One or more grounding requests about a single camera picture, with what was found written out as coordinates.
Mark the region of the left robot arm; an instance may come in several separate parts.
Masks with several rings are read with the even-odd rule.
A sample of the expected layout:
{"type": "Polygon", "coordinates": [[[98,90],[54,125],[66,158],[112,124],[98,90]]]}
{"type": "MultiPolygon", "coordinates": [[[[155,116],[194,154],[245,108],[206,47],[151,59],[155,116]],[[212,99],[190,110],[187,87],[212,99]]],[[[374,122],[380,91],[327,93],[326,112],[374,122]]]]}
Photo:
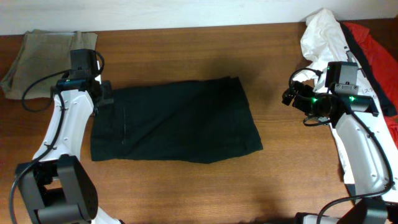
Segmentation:
{"type": "Polygon", "coordinates": [[[58,73],[50,89],[53,114],[46,135],[30,162],[18,164],[9,194],[16,223],[19,191],[32,223],[121,223],[99,206],[94,183],[80,162],[88,118],[112,103],[110,83],[102,82],[103,56],[91,49],[70,52],[71,67],[58,73]]]}

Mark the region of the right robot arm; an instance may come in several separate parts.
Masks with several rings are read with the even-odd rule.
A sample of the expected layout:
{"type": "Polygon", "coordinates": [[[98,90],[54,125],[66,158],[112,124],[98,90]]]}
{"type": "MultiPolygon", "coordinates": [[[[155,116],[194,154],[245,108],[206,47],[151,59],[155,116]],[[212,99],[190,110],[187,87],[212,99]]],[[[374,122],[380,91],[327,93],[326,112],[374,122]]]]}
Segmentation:
{"type": "Polygon", "coordinates": [[[373,97],[359,95],[358,65],[330,62],[326,92],[289,80],[282,102],[304,112],[305,126],[329,124],[343,143],[355,192],[326,204],[317,214],[297,213],[294,223],[397,223],[397,148],[373,97]]]}

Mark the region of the black shorts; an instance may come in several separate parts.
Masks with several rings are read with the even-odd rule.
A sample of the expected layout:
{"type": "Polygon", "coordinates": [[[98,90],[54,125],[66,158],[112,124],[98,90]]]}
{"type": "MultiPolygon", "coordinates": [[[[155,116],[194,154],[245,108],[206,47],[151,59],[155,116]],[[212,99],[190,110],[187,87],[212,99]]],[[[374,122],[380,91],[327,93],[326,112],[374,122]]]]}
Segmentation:
{"type": "Polygon", "coordinates": [[[239,78],[113,90],[93,122],[93,161],[210,164],[262,150],[239,78]]]}

